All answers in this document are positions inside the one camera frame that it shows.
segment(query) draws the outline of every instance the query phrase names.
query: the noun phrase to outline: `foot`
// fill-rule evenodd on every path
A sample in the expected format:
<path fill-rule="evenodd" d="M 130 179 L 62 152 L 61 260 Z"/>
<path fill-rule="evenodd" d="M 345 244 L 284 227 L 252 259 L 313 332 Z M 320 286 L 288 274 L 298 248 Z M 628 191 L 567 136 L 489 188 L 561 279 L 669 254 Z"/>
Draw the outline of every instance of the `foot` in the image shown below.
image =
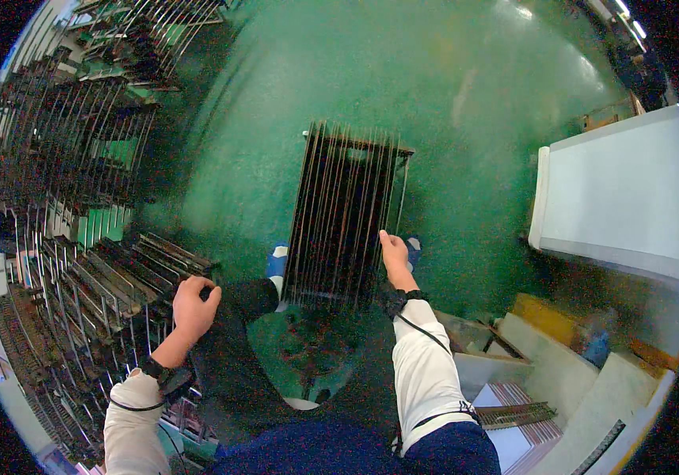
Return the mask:
<path fill-rule="evenodd" d="M 405 247 L 408 248 L 408 270 L 413 273 L 421 257 L 421 241 L 416 234 L 411 235 L 405 240 Z"/>
<path fill-rule="evenodd" d="M 287 270 L 287 252 L 289 251 L 289 244 L 287 242 L 279 241 L 274 246 L 270 254 L 268 254 L 268 263 L 266 265 L 266 277 L 270 279 L 276 286 L 278 291 L 278 299 L 281 300 L 281 289 L 284 287 L 284 274 Z M 287 308 L 286 302 L 279 302 L 277 312 L 283 312 Z"/>

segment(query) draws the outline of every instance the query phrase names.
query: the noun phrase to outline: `leg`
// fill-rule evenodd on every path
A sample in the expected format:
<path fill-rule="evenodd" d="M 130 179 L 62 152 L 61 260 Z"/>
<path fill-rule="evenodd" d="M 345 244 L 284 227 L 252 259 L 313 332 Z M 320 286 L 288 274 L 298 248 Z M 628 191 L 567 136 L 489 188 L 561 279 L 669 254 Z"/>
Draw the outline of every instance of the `leg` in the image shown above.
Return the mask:
<path fill-rule="evenodd" d="M 354 374 L 337 394 L 309 412 L 316 412 L 321 420 L 346 420 L 367 427 L 391 441 L 398 422 L 392 367 L 395 334 L 388 318 L 370 315 L 370 319 L 369 337 Z"/>
<path fill-rule="evenodd" d="M 278 291 L 269 279 L 224 289 L 215 323 L 190 352 L 202 392 L 202 413 L 208 423 L 221 426 L 220 431 L 257 435 L 290 419 L 292 409 L 268 380 L 247 341 L 247 324 L 277 306 Z"/>

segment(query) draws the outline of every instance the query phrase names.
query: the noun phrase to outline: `green epoxy floor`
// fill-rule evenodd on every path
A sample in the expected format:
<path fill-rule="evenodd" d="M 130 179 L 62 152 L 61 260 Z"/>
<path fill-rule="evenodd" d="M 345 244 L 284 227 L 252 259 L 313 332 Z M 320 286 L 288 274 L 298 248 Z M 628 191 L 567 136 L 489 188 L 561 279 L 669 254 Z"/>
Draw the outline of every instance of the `green epoxy floor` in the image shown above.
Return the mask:
<path fill-rule="evenodd" d="M 142 227 L 231 278 L 263 277 L 289 237 L 301 132 L 314 119 L 377 126 L 416 149 L 400 233 L 421 237 L 415 274 L 435 308 L 501 313 L 517 292 L 545 293 L 517 237 L 533 158 L 625 97 L 584 15 L 555 0 L 271 0 L 229 17 L 186 51 L 185 90 L 162 98 Z M 282 327 L 251 328 L 258 350 L 275 351 Z"/>

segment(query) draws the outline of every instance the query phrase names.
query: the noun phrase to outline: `white long-sleeve shirt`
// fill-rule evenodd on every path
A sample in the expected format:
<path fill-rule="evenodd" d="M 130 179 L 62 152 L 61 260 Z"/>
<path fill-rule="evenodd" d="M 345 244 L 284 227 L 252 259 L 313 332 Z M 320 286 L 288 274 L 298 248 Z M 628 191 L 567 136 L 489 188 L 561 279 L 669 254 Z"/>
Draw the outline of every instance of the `white long-sleeve shirt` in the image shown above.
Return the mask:
<path fill-rule="evenodd" d="M 449 347 L 445 328 L 425 300 L 409 300 L 401 314 Z M 405 455 L 414 443 L 447 423 L 475 421 L 465 412 L 454 412 L 470 404 L 461 393 L 453 357 L 400 318 L 395 317 L 392 324 L 396 337 L 392 364 L 403 442 L 401 455 Z M 154 378 L 134 369 L 125 382 L 112 388 L 110 398 L 129 407 L 149 407 L 159 402 L 159 387 Z M 105 421 L 107 475 L 170 473 L 157 436 L 161 414 L 162 408 L 134 412 L 109 405 Z M 416 427 L 438 414 L 443 415 Z"/>

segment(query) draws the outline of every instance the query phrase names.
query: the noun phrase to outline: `right hand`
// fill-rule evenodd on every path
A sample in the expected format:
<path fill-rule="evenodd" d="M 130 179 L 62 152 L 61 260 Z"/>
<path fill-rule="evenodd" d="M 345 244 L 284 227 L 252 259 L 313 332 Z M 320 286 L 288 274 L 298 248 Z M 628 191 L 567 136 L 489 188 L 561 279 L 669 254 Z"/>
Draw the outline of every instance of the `right hand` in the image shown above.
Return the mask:
<path fill-rule="evenodd" d="M 207 301 L 200 298 L 203 287 L 212 289 Z M 221 302 L 221 288 L 203 277 L 192 276 L 181 282 L 173 299 L 173 319 L 176 329 L 194 344 L 212 326 L 215 312 Z"/>
<path fill-rule="evenodd" d="M 379 232 L 382 244 L 382 260 L 387 270 L 387 278 L 395 289 L 418 290 L 413 274 L 408 270 L 408 247 L 398 236 L 387 234 L 385 230 Z"/>

